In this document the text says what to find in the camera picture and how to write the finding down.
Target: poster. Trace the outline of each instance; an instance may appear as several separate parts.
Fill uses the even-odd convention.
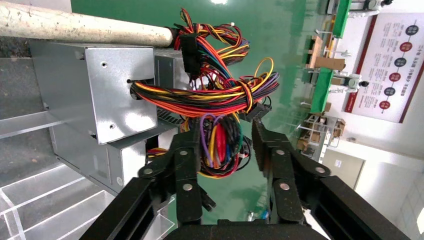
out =
[[[368,81],[345,112],[402,123],[424,67],[424,14],[373,17],[356,73]]]

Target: cardboard box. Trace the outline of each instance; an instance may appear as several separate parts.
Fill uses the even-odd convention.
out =
[[[344,58],[329,58],[318,56],[315,60],[315,68],[328,68],[343,71],[345,66],[346,64]]]
[[[342,85],[342,83],[343,83],[343,79],[342,78],[339,78],[339,77],[333,77],[332,79],[331,79],[331,84],[332,85]]]
[[[307,103],[307,104],[309,104],[309,105],[302,105],[302,107],[307,107],[307,108],[309,108],[309,109],[311,109],[311,100],[310,99],[308,99],[308,100],[305,100],[305,103]],[[324,112],[329,112],[330,111],[330,109],[331,109],[331,102],[327,102],[327,103],[325,103],[325,107],[324,107]],[[323,115],[323,113],[322,112],[311,112],[311,114],[313,114],[313,115],[317,115],[317,116],[322,116]]]
[[[305,139],[299,139],[297,140],[297,149],[300,151],[305,151],[308,149],[308,142]]]
[[[310,140],[312,142],[314,142],[314,143],[319,143],[320,142],[320,138],[321,138],[320,133],[319,132],[316,132],[316,131],[314,131],[312,133],[312,135],[310,136]]]
[[[337,123],[335,124],[333,137],[335,138],[341,137],[343,135],[343,131],[345,130],[345,126],[346,126],[345,120],[341,119],[337,121]]]

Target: black wire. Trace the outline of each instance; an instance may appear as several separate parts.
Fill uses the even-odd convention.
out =
[[[237,171],[240,171],[240,170],[242,170],[242,169],[244,169],[244,168],[245,168],[245,167],[249,164],[249,162],[251,161],[251,158],[252,158],[251,146],[249,146],[249,143],[248,143],[248,141],[246,140],[246,137],[243,137],[243,141],[246,143],[246,146],[247,146],[247,149],[248,149],[248,153],[249,153],[249,157],[247,158],[246,163],[245,163],[243,166],[239,167],[239,168],[236,170],[236,172],[237,172]]]

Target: wire bundle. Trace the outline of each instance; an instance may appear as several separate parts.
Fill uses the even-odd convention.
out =
[[[201,53],[200,77],[201,89],[184,90],[162,88],[134,81],[131,93],[141,99],[153,103],[163,109],[190,118],[200,118],[205,114],[228,115],[237,112],[248,113],[254,104],[275,91],[279,86],[277,79],[280,75],[273,72],[274,61],[270,57],[264,58],[256,68],[253,76],[242,76],[236,80],[232,77],[227,65],[238,63],[248,54],[249,42],[242,37],[240,29],[234,24],[192,23],[185,9],[180,16],[186,26],[175,24],[179,28],[175,40],[175,49],[180,49],[180,36],[198,33],[196,42]],[[208,36],[221,41],[228,47],[215,50],[206,40]],[[269,60],[269,72],[258,75],[258,71],[265,61]]]
[[[277,72],[264,72],[257,76],[261,64],[254,76],[243,76],[238,81],[218,79],[214,82],[215,85],[225,87],[224,89],[183,90],[146,85],[136,81],[131,85],[131,92],[168,111],[190,118],[200,118],[205,114],[228,115],[238,111],[248,113],[256,102],[274,92],[279,86],[277,79],[280,75]]]
[[[192,128],[192,118],[186,118],[181,131]],[[201,169],[199,174],[221,179],[242,170],[251,159],[249,140],[243,135],[237,114],[215,116],[205,114],[200,118]]]
[[[179,33],[175,39],[174,49],[181,49],[181,35],[198,34],[196,40],[202,57],[202,67],[215,70],[215,74],[222,78],[232,78],[227,66],[241,62],[247,56],[250,48],[249,41],[242,37],[240,29],[234,23],[221,24],[219,26],[192,23],[189,13],[184,8],[181,9],[180,16],[186,26],[175,24],[179,28]],[[215,50],[206,40],[208,36],[212,36],[229,46]],[[204,76],[206,74],[205,70],[201,69],[201,71]]]

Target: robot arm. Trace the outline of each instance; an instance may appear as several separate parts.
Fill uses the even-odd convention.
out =
[[[326,166],[301,155],[284,134],[267,130],[257,118],[252,141],[259,171],[268,180],[268,219],[201,225],[202,207],[211,211],[215,203],[197,182],[200,132],[199,123],[194,125],[174,136],[166,154],[139,170],[82,240],[142,239],[173,194],[178,228],[165,240],[325,240],[305,222],[303,208],[311,209],[332,239],[408,239],[340,178],[330,176]]]

